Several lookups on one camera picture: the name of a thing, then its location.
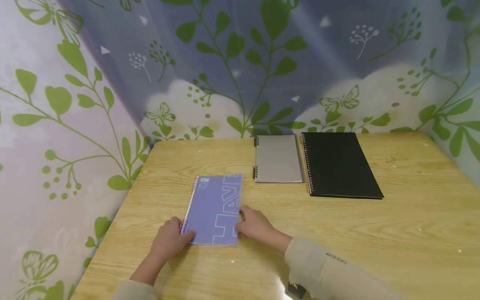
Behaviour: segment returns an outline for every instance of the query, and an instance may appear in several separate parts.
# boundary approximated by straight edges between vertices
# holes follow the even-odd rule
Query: beige sleeve
[[[159,300],[160,293],[151,285],[124,280],[113,292],[110,300]]]
[[[384,282],[306,238],[294,238],[285,253],[289,280],[321,300],[401,300]]]

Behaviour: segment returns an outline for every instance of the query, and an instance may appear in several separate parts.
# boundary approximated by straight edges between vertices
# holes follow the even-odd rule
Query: wood grain
[[[358,138],[383,200],[310,197],[304,183],[254,183],[252,139],[157,143],[72,299],[107,299],[148,253],[158,227],[185,215],[193,179],[228,173],[244,175],[242,204],[290,235],[322,243],[406,299],[478,299],[479,190],[422,133]],[[156,287],[166,300],[289,299],[287,280],[283,257],[239,238],[237,247],[188,247]]]

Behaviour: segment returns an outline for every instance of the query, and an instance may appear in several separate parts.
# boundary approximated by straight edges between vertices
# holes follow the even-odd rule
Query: notebook
[[[180,232],[195,230],[191,244],[236,245],[241,174],[198,176]]]
[[[303,182],[295,135],[259,135],[254,145],[255,182]]]
[[[310,196],[382,199],[353,132],[303,132]]]

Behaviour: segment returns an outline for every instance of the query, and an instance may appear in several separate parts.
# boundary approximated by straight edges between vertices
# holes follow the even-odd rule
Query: wallpaper
[[[479,5],[6,1],[0,298],[71,295],[154,142],[423,131],[480,187]]]

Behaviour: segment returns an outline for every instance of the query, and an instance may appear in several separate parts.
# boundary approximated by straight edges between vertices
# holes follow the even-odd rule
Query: person's left hand
[[[179,253],[195,236],[195,231],[193,230],[180,234],[180,227],[181,221],[176,216],[165,222],[158,229],[150,249],[150,254],[168,260]]]

